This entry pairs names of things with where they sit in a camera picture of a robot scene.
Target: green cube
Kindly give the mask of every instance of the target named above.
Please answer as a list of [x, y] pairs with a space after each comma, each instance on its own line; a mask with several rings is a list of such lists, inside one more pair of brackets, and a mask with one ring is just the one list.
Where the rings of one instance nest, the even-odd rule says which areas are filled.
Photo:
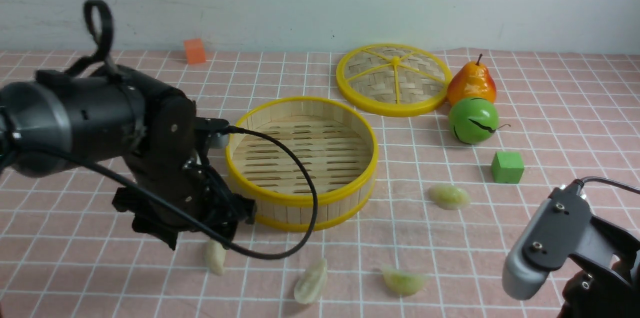
[[524, 162], [519, 152], [498, 151], [491, 163], [491, 173], [496, 183], [518, 184], [524, 173]]

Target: pink checkered tablecloth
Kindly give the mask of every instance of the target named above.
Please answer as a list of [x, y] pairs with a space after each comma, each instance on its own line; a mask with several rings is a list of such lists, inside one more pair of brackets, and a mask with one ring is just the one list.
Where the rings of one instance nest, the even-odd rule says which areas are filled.
[[[498, 86], [496, 107], [510, 128], [473, 147], [448, 131], [448, 105], [411, 119], [363, 113], [381, 147], [377, 189], [361, 213], [319, 231], [281, 261], [227, 254], [224, 276], [208, 274], [203, 234], [182, 234], [176, 252], [132, 232], [132, 215], [111, 206], [117, 187], [84, 169], [44, 179], [7, 170], [0, 179], [0, 299], [4, 318], [554, 317], [576, 272], [567, 263], [526, 302], [509, 298], [500, 279], [505, 255], [554, 186], [606, 176], [638, 185], [640, 56], [434, 52], [453, 74], [483, 53]], [[34, 69], [61, 69], [82, 52], [0, 51], [5, 85]], [[334, 81], [342, 54], [211, 53], [186, 65], [182, 53], [122, 51], [117, 63], [175, 85], [197, 100], [199, 115], [232, 122], [279, 97], [345, 100]], [[518, 185], [492, 183], [496, 151], [519, 151]], [[212, 162], [226, 171], [222, 151]], [[119, 159], [110, 168], [128, 174]], [[443, 211], [425, 199], [439, 182], [466, 188], [473, 204]], [[638, 235], [640, 197], [588, 186], [596, 214]], [[255, 250], [292, 247], [301, 234], [243, 226], [238, 242]], [[301, 306], [292, 286], [318, 257], [329, 277], [318, 304]], [[398, 298], [377, 269], [390, 263], [432, 278]]]

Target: black cable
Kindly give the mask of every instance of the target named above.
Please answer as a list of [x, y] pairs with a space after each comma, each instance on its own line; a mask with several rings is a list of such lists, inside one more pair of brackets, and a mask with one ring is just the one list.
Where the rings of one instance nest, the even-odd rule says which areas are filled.
[[615, 186], [615, 188], [620, 188], [620, 189], [626, 190], [627, 192], [636, 193], [640, 195], [640, 188], [636, 188], [635, 186], [620, 183], [619, 181], [608, 179], [606, 177], [588, 176], [588, 177], [583, 177], [583, 179], [578, 179], [578, 181], [582, 182], [582, 185], [585, 185], [586, 183], [589, 183], [591, 181], [595, 181], [597, 183], [603, 183], [603, 184]]
[[127, 188], [131, 188], [137, 191], [138, 193], [141, 193], [142, 195], [146, 195], [146, 197], [149, 200], [155, 202], [156, 204], [166, 209], [169, 209], [174, 214], [178, 215], [180, 218], [189, 222], [192, 226], [201, 230], [202, 233], [205, 233], [213, 240], [216, 240], [222, 245], [224, 245], [225, 247], [228, 247], [229, 249], [234, 250], [235, 252], [245, 255], [249, 258], [256, 258], [256, 259], [263, 259], [263, 260], [277, 260], [277, 259], [284, 259], [292, 254], [295, 254], [298, 250], [300, 250], [306, 244], [307, 240], [311, 236], [311, 233], [313, 233], [313, 229], [316, 225], [315, 223], [316, 218], [318, 215], [317, 213], [318, 212], [318, 196], [317, 196], [318, 193], [316, 192], [316, 187], [314, 186], [313, 181], [311, 181], [311, 177], [309, 176], [309, 173], [307, 172], [304, 165], [302, 165], [298, 157], [295, 156], [295, 154], [293, 154], [293, 152], [291, 152], [290, 149], [288, 149], [284, 144], [282, 144], [278, 140], [275, 140], [274, 138], [268, 135], [265, 135], [263, 133], [258, 133], [256, 131], [250, 131], [243, 128], [230, 127], [228, 131], [229, 133], [241, 133], [241, 134], [258, 136], [260, 138], [264, 138], [278, 145], [279, 148], [281, 148], [287, 155], [289, 155], [294, 160], [294, 162], [296, 163], [298, 168], [300, 168], [302, 174], [304, 175], [304, 178], [307, 180], [307, 183], [309, 184], [309, 189], [311, 190], [311, 195], [313, 197], [313, 213], [311, 214], [311, 222], [309, 224], [309, 228], [306, 231], [307, 233], [304, 234], [304, 237], [300, 240], [300, 242], [298, 242], [297, 245], [295, 245], [295, 247], [291, 248], [290, 250], [286, 250], [284, 252], [276, 253], [276, 254], [269, 254], [269, 253], [255, 252], [253, 250], [249, 250], [245, 247], [237, 245], [236, 243], [231, 242], [230, 240], [224, 238], [217, 232], [213, 231], [212, 229], [210, 229], [210, 227], [207, 227], [205, 224], [202, 224], [201, 222], [199, 222], [192, 216], [188, 215], [181, 209], [177, 208], [173, 204], [170, 204], [169, 202], [165, 201], [163, 198], [158, 197], [158, 195], [155, 195], [154, 193], [149, 192], [147, 189], [144, 189], [141, 186], [138, 186], [133, 181], [126, 179], [125, 177], [119, 175], [113, 170], [110, 170], [109, 168], [103, 167], [102, 165], [99, 165], [97, 163], [93, 163], [93, 161], [88, 161], [83, 158], [79, 158], [77, 156], [69, 154], [65, 151], [61, 151], [60, 149], [56, 149], [56, 148], [49, 147], [46, 145], [41, 145], [41, 144], [21, 145], [19, 149], [20, 149], [20, 152], [34, 151], [34, 152], [41, 152], [44, 154], [55, 156], [57, 158], [61, 158], [66, 161], [70, 161], [71, 163], [82, 166], [89, 170], [93, 170], [98, 174], [102, 174], [103, 176], [108, 177], [109, 179], [116, 181], [117, 183], [123, 186], [126, 186]]
[[302, 175], [304, 175], [304, 178], [306, 179], [306, 182], [309, 185], [309, 190], [311, 190], [311, 199], [313, 200], [313, 207], [311, 208], [311, 221], [309, 222], [309, 228], [306, 230], [306, 233], [300, 240], [300, 243], [298, 243], [294, 247], [294, 248], [298, 247], [297, 249], [302, 248], [302, 246], [307, 242], [307, 240], [311, 236], [311, 233], [313, 233], [314, 227], [316, 226], [315, 222], [318, 217], [318, 205], [319, 205], [318, 192], [316, 192], [316, 186], [314, 186], [313, 181], [311, 181], [311, 177], [309, 176], [309, 172], [307, 172], [305, 166], [302, 165], [302, 162], [300, 161], [300, 159], [298, 159], [298, 157], [295, 156], [295, 154], [293, 154], [293, 152], [290, 151], [290, 149], [288, 149], [284, 144], [282, 144], [276, 138], [266, 135], [265, 133], [260, 133], [259, 131], [253, 131], [245, 128], [240, 128], [237, 126], [229, 126], [223, 131], [223, 133], [253, 135], [253, 136], [257, 136], [258, 138], [268, 140], [269, 142], [274, 143], [280, 149], [282, 149], [282, 151], [284, 151], [286, 155], [290, 156], [291, 159], [293, 159], [293, 161], [296, 163], [297, 167], [300, 169], [300, 171], [302, 172]]

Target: white wall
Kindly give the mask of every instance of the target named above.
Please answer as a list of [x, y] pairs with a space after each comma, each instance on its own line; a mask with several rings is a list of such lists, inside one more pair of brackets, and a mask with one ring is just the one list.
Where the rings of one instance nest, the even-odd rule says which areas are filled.
[[[0, 49], [92, 48], [84, 0], [0, 0]], [[439, 50], [640, 53], [640, 0], [106, 0], [119, 49], [345, 51], [373, 42]]]

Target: green ball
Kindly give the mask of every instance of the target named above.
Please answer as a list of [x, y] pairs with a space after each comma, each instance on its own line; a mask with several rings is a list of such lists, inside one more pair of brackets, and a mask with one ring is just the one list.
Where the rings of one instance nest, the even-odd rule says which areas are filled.
[[478, 144], [498, 130], [498, 110], [487, 99], [472, 97], [457, 102], [448, 113], [451, 134], [465, 144]]

